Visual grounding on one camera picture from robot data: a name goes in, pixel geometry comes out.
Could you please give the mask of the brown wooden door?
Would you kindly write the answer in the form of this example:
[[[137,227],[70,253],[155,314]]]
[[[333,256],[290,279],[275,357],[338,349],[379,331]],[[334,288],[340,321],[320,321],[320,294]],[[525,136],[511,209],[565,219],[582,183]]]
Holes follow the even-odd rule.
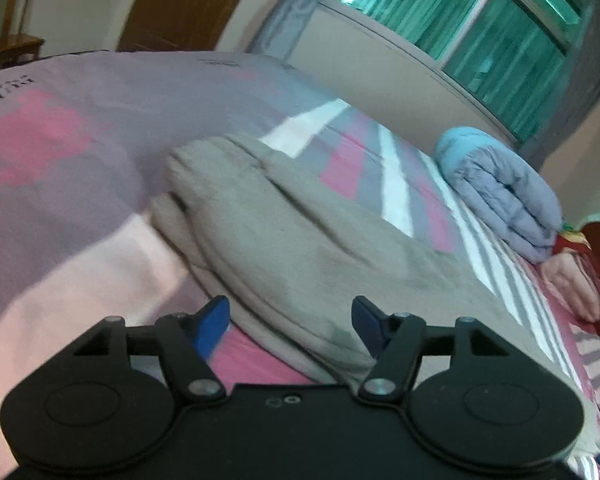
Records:
[[[240,0],[134,0],[121,52],[212,51]]]

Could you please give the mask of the pink folded cloth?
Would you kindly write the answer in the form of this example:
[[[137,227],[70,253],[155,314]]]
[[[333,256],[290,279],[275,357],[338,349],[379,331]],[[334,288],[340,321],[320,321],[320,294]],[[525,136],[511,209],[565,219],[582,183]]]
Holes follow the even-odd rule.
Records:
[[[561,252],[540,265],[547,288],[576,318],[600,320],[600,274],[590,258],[580,252]]]

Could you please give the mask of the grey-brown fleece pants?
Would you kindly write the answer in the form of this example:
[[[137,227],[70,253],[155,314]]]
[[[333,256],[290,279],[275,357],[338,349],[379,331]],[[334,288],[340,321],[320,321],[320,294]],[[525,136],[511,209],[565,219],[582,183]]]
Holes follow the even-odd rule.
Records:
[[[351,323],[363,296],[434,326],[472,316],[559,373],[471,267],[408,237],[260,141],[236,134],[176,148],[152,221],[245,333],[317,382],[357,387],[374,366]]]

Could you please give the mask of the folded blue grey quilt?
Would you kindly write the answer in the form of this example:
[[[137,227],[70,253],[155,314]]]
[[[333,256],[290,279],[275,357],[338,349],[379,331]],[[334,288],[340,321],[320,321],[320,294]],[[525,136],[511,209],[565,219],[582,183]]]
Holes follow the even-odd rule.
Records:
[[[434,161],[466,206],[522,258],[550,258],[562,206],[546,181],[517,153],[477,128],[440,136]]]

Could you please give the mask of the window with green curtain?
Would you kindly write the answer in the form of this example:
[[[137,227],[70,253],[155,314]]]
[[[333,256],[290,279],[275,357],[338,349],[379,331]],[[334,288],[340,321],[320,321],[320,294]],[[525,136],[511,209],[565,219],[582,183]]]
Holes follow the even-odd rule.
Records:
[[[539,131],[584,0],[334,0],[486,110],[517,141]]]

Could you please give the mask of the striped pink grey bed sheet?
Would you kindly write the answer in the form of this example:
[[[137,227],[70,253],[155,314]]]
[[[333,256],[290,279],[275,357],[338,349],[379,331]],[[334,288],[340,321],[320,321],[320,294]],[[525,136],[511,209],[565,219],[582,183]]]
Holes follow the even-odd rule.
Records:
[[[466,260],[600,422],[600,337],[464,205],[434,161],[293,67],[219,52],[61,55],[0,71],[0,405],[108,314],[204,303],[149,225],[172,148],[247,133],[406,235]],[[0,429],[0,479],[15,466]],[[600,476],[595,452],[573,461]]]

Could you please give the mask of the grey side curtain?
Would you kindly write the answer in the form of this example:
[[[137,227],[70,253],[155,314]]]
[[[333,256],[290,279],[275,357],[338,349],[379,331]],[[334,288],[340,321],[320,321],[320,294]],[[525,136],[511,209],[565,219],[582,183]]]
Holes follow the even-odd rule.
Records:
[[[287,62],[321,0],[277,0],[247,52]]]

